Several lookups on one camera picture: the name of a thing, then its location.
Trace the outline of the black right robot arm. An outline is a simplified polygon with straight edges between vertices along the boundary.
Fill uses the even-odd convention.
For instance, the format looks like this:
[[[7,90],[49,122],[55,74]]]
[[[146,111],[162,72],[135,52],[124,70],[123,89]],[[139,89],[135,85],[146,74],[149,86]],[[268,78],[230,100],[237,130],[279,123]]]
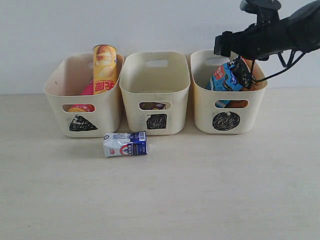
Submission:
[[[269,56],[292,50],[310,53],[320,48],[320,2],[312,1],[281,19],[278,0],[243,0],[240,9],[257,16],[243,31],[216,36],[214,54],[235,53],[248,60],[266,61]]]

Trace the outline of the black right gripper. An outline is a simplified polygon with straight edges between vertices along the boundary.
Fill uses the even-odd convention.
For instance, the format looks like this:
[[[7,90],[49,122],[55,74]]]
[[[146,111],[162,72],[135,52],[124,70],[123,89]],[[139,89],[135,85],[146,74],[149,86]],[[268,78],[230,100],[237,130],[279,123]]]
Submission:
[[[250,26],[244,31],[225,31],[215,37],[214,54],[230,57],[234,52],[248,60],[266,58],[282,51],[296,49],[289,33],[288,19]]]

